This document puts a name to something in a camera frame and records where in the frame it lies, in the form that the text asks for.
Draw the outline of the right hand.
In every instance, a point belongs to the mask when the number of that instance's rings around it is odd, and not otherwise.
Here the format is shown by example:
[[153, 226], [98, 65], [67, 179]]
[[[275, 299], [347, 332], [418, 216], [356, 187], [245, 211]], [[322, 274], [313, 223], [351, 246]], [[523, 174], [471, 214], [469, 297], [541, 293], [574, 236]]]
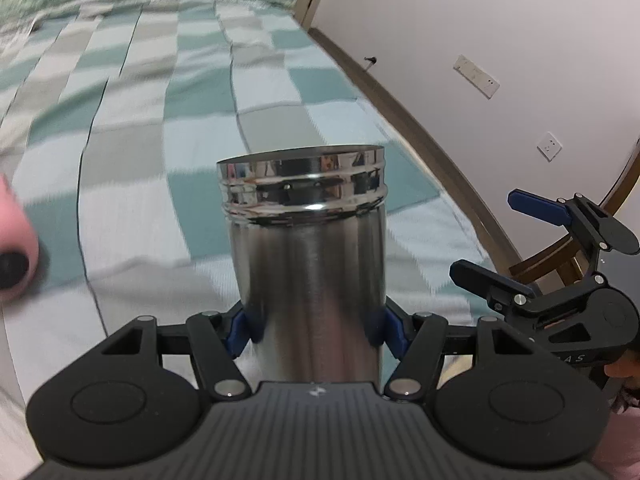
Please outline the right hand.
[[611, 379], [620, 379], [622, 386], [613, 404], [615, 413], [623, 413], [630, 408], [639, 407], [639, 352], [626, 350], [615, 362], [606, 364], [605, 375]]

